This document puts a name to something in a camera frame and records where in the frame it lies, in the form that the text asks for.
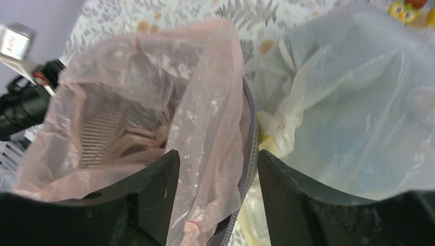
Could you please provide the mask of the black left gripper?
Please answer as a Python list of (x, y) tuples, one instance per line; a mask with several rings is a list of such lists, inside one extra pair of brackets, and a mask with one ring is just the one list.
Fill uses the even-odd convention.
[(1, 96), (1, 141), (43, 122), (64, 68), (60, 60), (51, 60), (7, 84), (7, 93)]

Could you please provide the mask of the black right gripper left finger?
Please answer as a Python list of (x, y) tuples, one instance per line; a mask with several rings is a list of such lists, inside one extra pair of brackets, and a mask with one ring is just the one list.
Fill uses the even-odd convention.
[(81, 199), (2, 193), (1, 245), (165, 245), (179, 169), (179, 153), (171, 150)]

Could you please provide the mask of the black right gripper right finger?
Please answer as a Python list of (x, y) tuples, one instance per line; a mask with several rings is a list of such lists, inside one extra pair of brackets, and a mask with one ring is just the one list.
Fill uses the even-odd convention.
[(408, 191), (380, 201), (331, 188), (258, 155), (272, 245), (434, 245), (434, 191)]

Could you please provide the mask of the clear yellow-rimmed plastic bag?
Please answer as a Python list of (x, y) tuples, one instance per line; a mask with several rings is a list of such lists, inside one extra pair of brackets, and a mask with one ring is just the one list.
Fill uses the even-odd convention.
[[(343, 5), (286, 33), (255, 88), (260, 151), (365, 199), (434, 191), (434, 32)], [(272, 245), (258, 172), (245, 204), (247, 244)]]

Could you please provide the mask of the pink plastic trash bag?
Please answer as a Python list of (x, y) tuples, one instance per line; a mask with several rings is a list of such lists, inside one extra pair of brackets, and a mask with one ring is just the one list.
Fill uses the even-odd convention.
[(255, 120), (242, 72), (227, 18), (96, 43), (61, 72), (12, 191), (83, 198), (176, 150), (165, 245), (208, 245), (244, 197)]

